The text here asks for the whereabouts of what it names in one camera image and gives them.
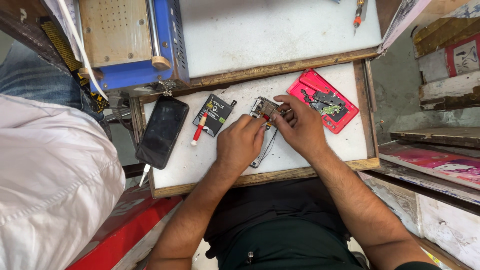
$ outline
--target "hand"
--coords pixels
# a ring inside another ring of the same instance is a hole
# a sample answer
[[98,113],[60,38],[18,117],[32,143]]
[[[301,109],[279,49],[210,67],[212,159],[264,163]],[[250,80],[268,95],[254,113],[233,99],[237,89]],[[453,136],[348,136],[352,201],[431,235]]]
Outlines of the hand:
[[265,118],[243,114],[218,135],[216,164],[232,174],[240,174],[258,157],[264,142]]
[[283,117],[273,120],[285,141],[310,164],[326,151],[331,151],[325,141],[322,116],[297,97],[280,95],[273,98],[283,102],[282,110],[289,110]]

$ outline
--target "white foam pad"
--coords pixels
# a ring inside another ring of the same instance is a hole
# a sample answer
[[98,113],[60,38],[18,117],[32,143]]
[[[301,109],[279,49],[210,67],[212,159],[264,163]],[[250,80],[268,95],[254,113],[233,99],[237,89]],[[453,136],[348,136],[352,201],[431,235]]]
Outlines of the white foam pad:
[[[357,88],[353,64],[338,64],[315,69],[333,87],[358,107]],[[216,159],[216,137],[202,132],[198,145],[193,147],[190,142],[197,130],[192,122],[210,94],[215,94],[227,103],[236,100],[238,103],[225,121],[222,129],[236,121],[242,114],[250,113],[257,97],[265,97],[273,101],[276,95],[287,94],[287,88],[295,81],[301,72],[254,80],[227,89],[213,92],[198,92],[178,97],[190,106],[185,124],[180,131],[177,143],[172,151],[165,169],[154,169],[155,188],[196,183],[207,172]],[[155,103],[144,104],[145,118],[148,121]],[[360,113],[358,113],[338,134],[331,133],[324,127],[329,146],[343,160],[362,160],[367,158],[367,146]],[[275,172],[287,169],[308,167],[308,162],[288,145],[280,132],[277,132],[275,142],[257,169],[249,167],[242,175],[262,172]]]
[[375,47],[375,0],[353,36],[356,3],[180,0],[190,78]]

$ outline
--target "charging cable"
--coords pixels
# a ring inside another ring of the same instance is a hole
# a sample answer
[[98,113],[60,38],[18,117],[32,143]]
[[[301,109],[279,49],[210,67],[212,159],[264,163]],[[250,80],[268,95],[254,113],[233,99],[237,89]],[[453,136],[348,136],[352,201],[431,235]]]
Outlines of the charging cable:
[[138,186],[142,186],[144,184],[144,179],[145,179],[145,176],[147,175],[148,171],[150,170],[151,166],[146,164],[145,165],[145,168],[144,168],[144,172],[142,174],[142,179],[140,180],[140,185]]
[[88,74],[90,75],[90,81],[95,85],[95,88],[98,90],[99,94],[101,94],[102,97],[106,101],[108,101],[107,95],[105,95],[105,93],[102,91],[102,89],[98,85],[98,82],[95,79],[95,76],[93,75],[92,67],[90,66],[90,62],[88,61],[87,54],[85,52],[82,41],[80,40],[80,37],[78,36],[77,28],[75,27],[75,24],[73,23],[72,16],[70,15],[70,13],[68,11],[67,4],[65,4],[65,0],[57,0],[57,2],[60,5],[61,11],[63,13],[63,18],[67,21],[67,27],[72,32],[73,37],[75,38],[75,42],[78,45],[78,49],[80,49],[80,54],[82,55],[85,67],[87,68]]

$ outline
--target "black smartphone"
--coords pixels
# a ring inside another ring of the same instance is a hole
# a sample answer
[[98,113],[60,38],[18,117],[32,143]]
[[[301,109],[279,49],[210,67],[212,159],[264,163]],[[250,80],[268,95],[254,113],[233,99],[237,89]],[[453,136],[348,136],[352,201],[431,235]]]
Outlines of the black smartphone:
[[166,167],[189,107],[172,97],[159,96],[135,158],[162,170]]

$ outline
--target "screen separator machine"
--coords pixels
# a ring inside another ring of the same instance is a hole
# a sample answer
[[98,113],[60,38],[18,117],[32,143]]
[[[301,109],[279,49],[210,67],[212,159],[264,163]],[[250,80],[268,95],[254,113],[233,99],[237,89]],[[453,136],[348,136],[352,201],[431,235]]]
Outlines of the screen separator machine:
[[79,10],[85,51],[107,94],[190,87],[179,0],[80,0]]

